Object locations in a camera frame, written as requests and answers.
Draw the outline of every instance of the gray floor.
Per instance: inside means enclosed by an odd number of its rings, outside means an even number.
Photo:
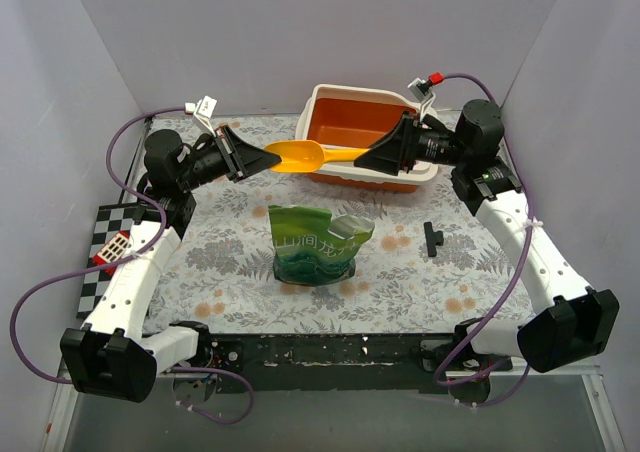
[[[515,380],[492,378],[494,394]],[[81,394],[64,450],[604,450],[580,376],[530,377],[505,404],[476,412],[410,391],[258,393],[235,426],[176,407],[171,385],[159,379],[142,404]],[[213,396],[205,408],[230,418],[246,399]]]

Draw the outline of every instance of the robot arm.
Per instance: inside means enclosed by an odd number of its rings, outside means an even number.
[[[142,324],[162,271],[184,237],[195,200],[191,191],[226,175],[238,182],[280,162],[280,157],[242,141],[226,125],[210,122],[215,101],[205,97],[194,120],[203,130],[193,146],[173,130],[159,130],[145,141],[147,174],[144,193],[164,208],[167,228],[144,255],[120,265],[101,301],[81,329],[67,329],[60,341],[62,356],[75,388],[81,392],[141,402],[156,375],[187,360],[207,365],[209,332],[195,322],[171,324],[142,337]],[[151,240],[160,225],[158,212],[139,203],[125,254]]]
[[[508,191],[485,200],[476,217],[512,264],[524,246],[527,201]],[[471,340],[476,354],[522,357],[538,372],[601,353],[619,304],[610,290],[596,292],[564,259],[541,226],[535,226],[521,276],[536,317],[528,323],[492,319]],[[477,323],[471,324],[471,332]]]
[[[500,108],[485,100],[464,106],[455,131],[433,117],[418,120],[407,112],[355,165],[390,174],[410,171],[416,160],[454,165],[457,196],[515,267],[524,248],[528,204],[520,182],[498,157],[503,136]],[[536,317],[529,323],[490,320],[463,356],[522,357],[534,370],[546,372],[604,350],[619,310],[617,299],[610,290],[596,292],[540,225],[534,227],[521,276]],[[458,325],[458,338],[480,320]]]

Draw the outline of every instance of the red connector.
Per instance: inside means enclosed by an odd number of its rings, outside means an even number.
[[[429,82],[431,82],[431,85],[438,85],[442,83],[443,80],[444,75],[442,75],[440,72],[436,72],[435,74],[431,74],[429,76]]]

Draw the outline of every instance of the plastic bin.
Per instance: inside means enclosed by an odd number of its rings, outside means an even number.
[[[315,140],[326,147],[366,148],[393,129],[405,110],[415,112],[418,107],[387,90],[320,84],[300,116],[296,139]],[[429,113],[437,117],[434,110]],[[415,192],[437,172],[437,165],[420,162],[410,173],[400,172],[394,177],[349,162],[334,162],[308,175],[318,182]]]

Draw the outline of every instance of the black clip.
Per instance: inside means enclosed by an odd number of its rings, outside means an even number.
[[[442,235],[442,231],[434,231],[433,224],[431,222],[425,222],[424,236],[427,239],[427,255],[429,257],[435,257],[436,255],[438,255],[436,245],[444,244],[444,236]]]

